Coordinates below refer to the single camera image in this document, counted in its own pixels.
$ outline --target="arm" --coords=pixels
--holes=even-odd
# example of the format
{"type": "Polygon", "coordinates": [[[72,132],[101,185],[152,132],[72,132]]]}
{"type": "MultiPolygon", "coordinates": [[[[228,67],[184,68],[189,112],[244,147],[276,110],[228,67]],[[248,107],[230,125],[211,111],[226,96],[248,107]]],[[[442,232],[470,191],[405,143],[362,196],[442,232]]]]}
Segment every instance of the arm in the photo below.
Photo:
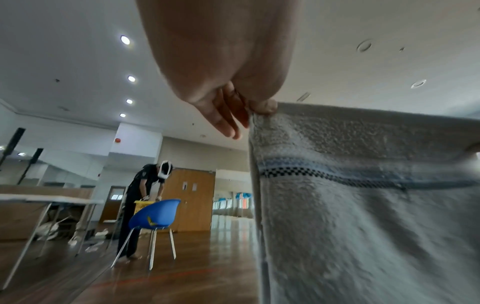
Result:
{"type": "Polygon", "coordinates": [[[158,188],[158,194],[156,195],[157,197],[162,197],[162,193],[164,192],[164,185],[165,184],[161,184],[158,188]]]}
{"type": "Polygon", "coordinates": [[[239,136],[232,115],[248,126],[245,105],[260,114],[276,110],[269,98],[287,76],[301,0],[136,3],[173,92],[224,135],[239,136]]]}
{"type": "Polygon", "coordinates": [[[140,193],[141,193],[141,196],[142,197],[146,197],[148,194],[147,194],[147,180],[146,179],[142,179],[140,180],[140,193]]]}

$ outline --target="white table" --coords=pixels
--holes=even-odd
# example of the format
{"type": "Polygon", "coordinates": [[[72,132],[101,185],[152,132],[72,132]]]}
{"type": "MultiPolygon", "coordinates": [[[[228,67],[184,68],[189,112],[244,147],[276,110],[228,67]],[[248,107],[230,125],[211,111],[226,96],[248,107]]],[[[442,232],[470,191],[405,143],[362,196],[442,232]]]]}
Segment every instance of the white table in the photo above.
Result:
{"type": "MultiPolygon", "coordinates": [[[[15,275],[22,259],[24,258],[28,248],[30,247],[30,244],[32,243],[34,237],[35,237],[35,232],[37,228],[41,225],[42,221],[44,220],[45,216],[47,215],[50,207],[52,205],[58,205],[58,211],[55,213],[55,217],[53,219],[53,223],[58,219],[58,216],[60,214],[60,211],[69,205],[82,205],[85,206],[86,208],[90,208],[88,212],[88,220],[85,228],[85,235],[82,237],[78,252],[76,255],[78,255],[82,249],[82,246],[84,244],[84,240],[86,237],[86,232],[88,230],[88,226],[90,225],[90,222],[92,220],[92,215],[95,210],[95,207],[99,204],[103,204],[103,201],[99,200],[91,200],[91,199],[84,199],[84,198],[75,198],[75,197],[68,197],[68,196],[59,196],[59,195],[35,195],[35,194],[0,194],[0,205],[2,203],[21,203],[21,204],[28,204],[28,203],[44,203],[45,207],[43,208],[43,211],[38,218],[38,221],[33,228],[33,231],[31,232],[30,238],[26,242],[25,246],[23,247],[23,250],[21,251],[20,255],[18,256],[18,259],[16,260],[15,265],[10,271],[10,274],[5,280],[5,283],[3,284],[2,289],[4,290],[8,287],[10,284],[10,281],[12,280],[13,276],[15,275]]],[[[50,230],[47,233],[47,236],[50,235],[50,231],[52,229],[53,225],[50,227],[50,230]]],[[[45,244],[47,243],[47,237],[45,238],[45,241],[43,242],[43,245],[40,250],[39,257],[42,255],[45,244]]]]}

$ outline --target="checkered stripe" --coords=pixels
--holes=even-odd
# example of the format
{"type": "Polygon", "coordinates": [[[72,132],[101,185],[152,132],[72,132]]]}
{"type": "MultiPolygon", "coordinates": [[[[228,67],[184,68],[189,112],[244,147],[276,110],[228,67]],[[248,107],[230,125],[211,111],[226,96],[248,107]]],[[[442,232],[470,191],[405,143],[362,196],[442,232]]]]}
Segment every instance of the checkered stripe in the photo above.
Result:
{"type": "Polygon", "coordinates": [[[415,182],[415,181],[372,181],[367,179],[346,178],[325,173],[319,170],[302,167],[279,167],[267,168],[260,170],[260,176],[266,178],[291,177],[291,176],[311,176],[315,178],[326,179],[335,183],[356,188],[382,188],[382,189],[447,189],[447,188],[461,188],[479,185],[479,181],[475,180],[460,180],[460,181],[446,181],[446,182],[415,182]]]}

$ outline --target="black shirt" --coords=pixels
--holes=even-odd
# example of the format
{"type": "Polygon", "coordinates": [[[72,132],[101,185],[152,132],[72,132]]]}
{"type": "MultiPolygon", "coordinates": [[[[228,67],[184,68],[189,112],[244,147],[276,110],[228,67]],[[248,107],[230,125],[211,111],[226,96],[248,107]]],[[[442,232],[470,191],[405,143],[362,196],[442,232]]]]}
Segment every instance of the black shirt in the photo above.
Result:
{"type": "Polygon", "coordinates": [[[137,197],[138,199],[142,198],[142,193],[140,192],[140,181],[142,179],[146,179],[146,194],[150,194],[150,190],[152,189],[152,184],[155,182],[159,182],[160,184],[165,183],[165,180],[163,178],[159,178],[158,173],[157,173],[157,165],[155,164],[149,164],[143,166],[143,168],[135,175],[135,178],[133,178],[133,181],[130,183],[130,186],[128,186],[128,190],[126,193],[128,195],[133,195],[137,197]]]}

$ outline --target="white headgear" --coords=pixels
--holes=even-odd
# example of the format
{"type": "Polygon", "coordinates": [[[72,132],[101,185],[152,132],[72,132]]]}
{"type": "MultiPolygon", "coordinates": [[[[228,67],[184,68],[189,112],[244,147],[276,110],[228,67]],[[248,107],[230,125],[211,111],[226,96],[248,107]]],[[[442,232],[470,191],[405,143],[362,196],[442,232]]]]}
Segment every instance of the white headgear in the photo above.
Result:
{"type": "Polygon", "coordinates": [[[158,177],[167,179],[170,176],[170,173],[172,172],[172,168],[173,168],[172,163],[170,163],[167,160],[164,160],[161,163],[160,168],[158,170],[158,177]]]}

